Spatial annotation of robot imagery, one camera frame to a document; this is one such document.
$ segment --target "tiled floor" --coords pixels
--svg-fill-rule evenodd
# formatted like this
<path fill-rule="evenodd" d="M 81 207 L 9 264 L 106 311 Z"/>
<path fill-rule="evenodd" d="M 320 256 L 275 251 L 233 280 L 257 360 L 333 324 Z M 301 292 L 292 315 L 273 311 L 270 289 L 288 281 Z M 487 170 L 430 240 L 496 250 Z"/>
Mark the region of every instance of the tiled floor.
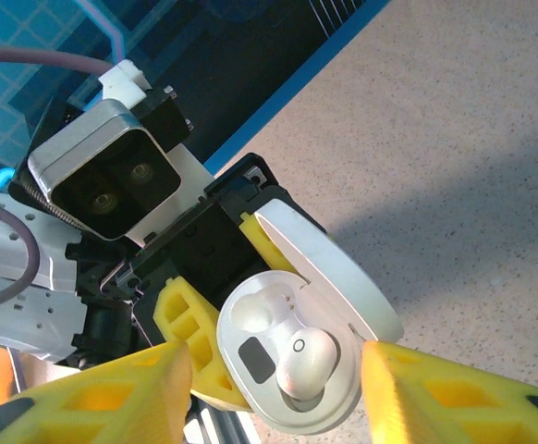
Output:
<path fill-rule="evenodd" d="M 538 385 L 538 1 L 392 0 L 246 151 L 396 307 L 402 343 Z M 367 443 L 360 405 L 326 435 Z"/>

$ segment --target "white earbud case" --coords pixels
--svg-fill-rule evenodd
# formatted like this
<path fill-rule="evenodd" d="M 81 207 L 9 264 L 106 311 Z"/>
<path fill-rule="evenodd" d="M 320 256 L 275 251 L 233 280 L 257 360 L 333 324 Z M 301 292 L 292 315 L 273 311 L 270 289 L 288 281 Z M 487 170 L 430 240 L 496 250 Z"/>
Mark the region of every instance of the white earbud case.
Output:
<path fill-rule="evenodd" d="M 323 433 L 345 421 L 361 397 L 363 339 L 396 342 L 402 326 L 365 272 L 304 216 L 273 200 L 255 217 L 299 275 L 267 271 L 242 282 L 220 312 L 219 349 L 249 405 L 269 426 L 297 435 Z M 330 334 L 338 360 L 323 392 L 302 402 L 280 389 L 275 370 L 289 339 L 304 327 Z"/>

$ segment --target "white earbud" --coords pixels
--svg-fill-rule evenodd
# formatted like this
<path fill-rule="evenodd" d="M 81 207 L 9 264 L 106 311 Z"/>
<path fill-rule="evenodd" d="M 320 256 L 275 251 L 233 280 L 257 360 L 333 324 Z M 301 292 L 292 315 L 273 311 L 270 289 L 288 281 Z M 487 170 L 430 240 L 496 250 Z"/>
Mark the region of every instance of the white earbud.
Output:
<path fill-rule="evenodd" d="M 337 347 L 328 333 L 315 327 L 302 328 L 279 358 L 277 384 L 295 400 L 312 400 L 323 391 L 336 360 Z"/>

